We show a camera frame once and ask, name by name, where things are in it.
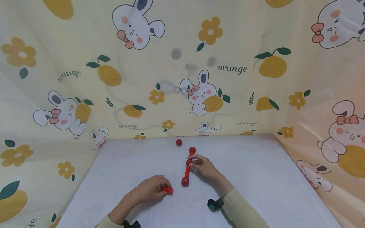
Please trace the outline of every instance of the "left hand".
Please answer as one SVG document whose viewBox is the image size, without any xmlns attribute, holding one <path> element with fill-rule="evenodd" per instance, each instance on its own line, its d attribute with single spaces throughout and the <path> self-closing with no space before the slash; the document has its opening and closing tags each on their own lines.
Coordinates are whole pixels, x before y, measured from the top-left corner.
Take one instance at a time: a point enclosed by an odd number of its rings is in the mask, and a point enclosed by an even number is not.
<svg viewBox="0 0 365 228">
<path fill-rule="evenodd" d="M 166 196 L 166 192 L 161 192 L 159 189 L 163 184 L 172 188 L 170 181 L 163 175 L 153 176 L 142 181 L 128 195 L 134 200 L 136 205 L 159 200 Z"/>
</svg>

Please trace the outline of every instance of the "red ball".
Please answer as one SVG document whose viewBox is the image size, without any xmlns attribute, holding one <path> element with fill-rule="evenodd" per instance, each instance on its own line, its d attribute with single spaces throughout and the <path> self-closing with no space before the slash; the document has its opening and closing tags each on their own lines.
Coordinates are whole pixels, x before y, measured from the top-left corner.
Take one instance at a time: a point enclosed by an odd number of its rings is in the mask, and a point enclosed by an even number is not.
<svg viewBox="0 0 365 228">
<path fill-rule="evenodd" d="M 182 140 L 181 139 L 178 139 L 178 140 L 176 140 L 176 145 L 178 145 L 178 146 L 181 146 L 182 145 Z"/>
<path fill-rule="evenodd" d="M 196 148 L 192 146 L 192 147 L 190 147 L 189 151 L 195 153 L 196 152 Z"/>
<path fill-rule="evenodd" d="M 189 181 L 189 178 L 187 177 L 183 177 L 181 179 L 181 184 L 184 186 L 184 187 L 187 187 L 189 185 L 190 181 Z"/>
<path fill-rule="evenodd" d="M 193 160 L 192 159 L 188 159 L 186 160 L 186 165 L 189 166 L 190 163 L 193 163 Z"/>
</svg>

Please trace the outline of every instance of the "fabric backdrop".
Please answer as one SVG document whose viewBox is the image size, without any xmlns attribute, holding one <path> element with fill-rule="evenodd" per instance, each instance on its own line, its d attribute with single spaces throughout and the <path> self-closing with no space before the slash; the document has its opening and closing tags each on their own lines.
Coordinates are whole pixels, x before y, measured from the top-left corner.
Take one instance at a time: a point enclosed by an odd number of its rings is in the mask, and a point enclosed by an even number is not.
<svg viewBox="0 0 365 228">
<path fill-rule="evenodd" d="M 364 2 L 1 0 L 0 227 L 55 228 L 109 138 L 259 133 L 364 227 Z"/>
</svg>

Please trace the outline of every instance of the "yellow flower print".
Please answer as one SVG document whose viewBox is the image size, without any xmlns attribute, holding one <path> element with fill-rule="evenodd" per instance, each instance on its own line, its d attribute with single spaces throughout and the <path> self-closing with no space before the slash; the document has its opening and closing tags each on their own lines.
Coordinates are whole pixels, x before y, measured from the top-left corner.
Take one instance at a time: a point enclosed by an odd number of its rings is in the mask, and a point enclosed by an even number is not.
<svg viewBox="0 0 365 228">
<path fill-rule="evenodd" d="M 171 129 L 173 126 L 175 125 L 174 122 L 172 122 L 171 120 L 166 120 L 166 122 L 162 122 L 162 128 L 163 129 Z"/>
<path fill-rule="evenodd" d="M 296 92 L 295 95 L 290 95 L 289 100 L 289 104 L 291 106 L 296 106 L 298 110 L 300 109 L 300 107 L 306 105 L 307 103 L 307 101 L 303 97 L 303 93 L 299 91 Z"/>
<path fill-rule="evenodd" d="M 244 133 L 242 133 L 240 135 L 253 135 L 253 132 L 245 131 Z"/>
<path fill-rule="evenodd" d="M 145 139 L 146 137 L 144 135 L 136 135 L 134 138 L 135 139 Z"/>
<path fill-rule="evenodd" d="M 279 129 L 280 132 L 278 132 L 279 135 L 284 134 L 284 138 L 293 138 L 293 127 L 282 127 L 281 129 Z"/>
<path fill-rule="evenodd" d="M 73 172 L 75 172 L 75 167 L 71 166 L 71 162 L 67 161 L 64 164 L 61 162 L 57 165 L 59 168 L 58 174 L 64 176 L 65 179 L 69 179 Z"/>
<path fill-rule="evenodd" d="M 56 221 L 49 227 L 49 228 L 56 228 L 56 226 L 58 225 L 59 221 L 61 220 L 62 216 L 61 217 L 58 217 L 56 219 Z"/>
<path fill-rule="evenodd" d="M 201 30 L 198 34 L 199 40 L 205 41 L 208 45 L 215 44 L 217 38 L 223 35 L 223 30 L 219 28 L 220 20 L 218 17 L 212 18 L 211 21 L 205 20 L 201 23 Z"/>
<path fill-rule="evenodd" d="M 152 104 L 158 104 L 159 102 L 162 103 L 165 101 L 164 96 L 165 96 L 164 92 L 152 90 L 151 96 L 149 96 L 148 99 L 152 101 Z"/>
<path fill-rule="evenodd" d="M 1 155 L 0 158 L 5 159 L 2 162 L 3 166 L 11 166 L 15 167 L 21 166 L 26 158 L 29 158 L 33 154 L 32 150 L 29 150 L 28 145 L 20 145 L 15 150 L 6 150 Z"/>
<path fill-rule="evenodd" d="M 2 52 L 9 55 L 6 60 L 10 65 L 34 67 L 37 64 L 34 58 L 36 52 L 32 46 L 25 46 L 24 41 L 18 37 L 11 38 L 11 43 L 1 47 Z"/>
</svg>

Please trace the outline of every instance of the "beige sleeve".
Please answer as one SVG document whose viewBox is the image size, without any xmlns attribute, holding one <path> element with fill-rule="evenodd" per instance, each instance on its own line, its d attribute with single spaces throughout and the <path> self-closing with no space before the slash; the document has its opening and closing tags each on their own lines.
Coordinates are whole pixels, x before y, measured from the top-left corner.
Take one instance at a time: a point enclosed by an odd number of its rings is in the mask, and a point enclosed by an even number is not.
<svg viewBox="0 0 365 228">
<path fill-rule="evenodd" d="M 95 228 L 124 228 L 110 221 L 109 215 L 106 215 L 103 220 Z"/>
<path fill-rule="evenodd" d="M 269 228 L 265 220 L 236 190 L 224 198 L 223 210 L 237 228 Z"/>
</svg>

